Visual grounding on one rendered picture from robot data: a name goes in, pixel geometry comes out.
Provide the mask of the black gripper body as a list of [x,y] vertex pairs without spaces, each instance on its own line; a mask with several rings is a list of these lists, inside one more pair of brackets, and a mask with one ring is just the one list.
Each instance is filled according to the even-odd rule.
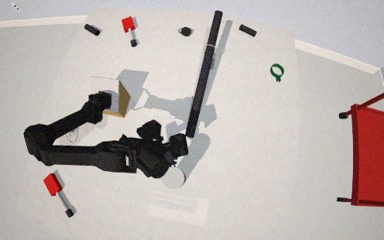
[[164,158],[164,154],[167,150],[171,150],[174,157],[185,156],[189,153],[186,136],[182,133],[170,136],[169,142],[167,143],[163,143],[158,139],[153,140],[153,138],[148,138],[146,140],[149,142],[150,147]]

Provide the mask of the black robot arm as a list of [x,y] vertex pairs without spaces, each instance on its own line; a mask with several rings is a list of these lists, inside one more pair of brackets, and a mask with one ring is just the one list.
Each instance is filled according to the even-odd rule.
[[[153,138],[164,141],[162,126],[155,119],[136,130],[141,139],[128,138],[123,134],[118,141],[104,141],[96,146],[53,145],[56,139],[86,122],[101,122],[102,111],[111,107],[112,94],[99,91],[88,97],[88,102],[84,103],[81,110],[50,125],[36,124],[25,129],[24,138],[29,154],[45,166],[96,166],[114,173],[137,173],[136,169],[139,168],[147,177],[161,178],[165,175],[170,161],[151,148],[146,140]],[[128,165],[125,156],[129,158]]]

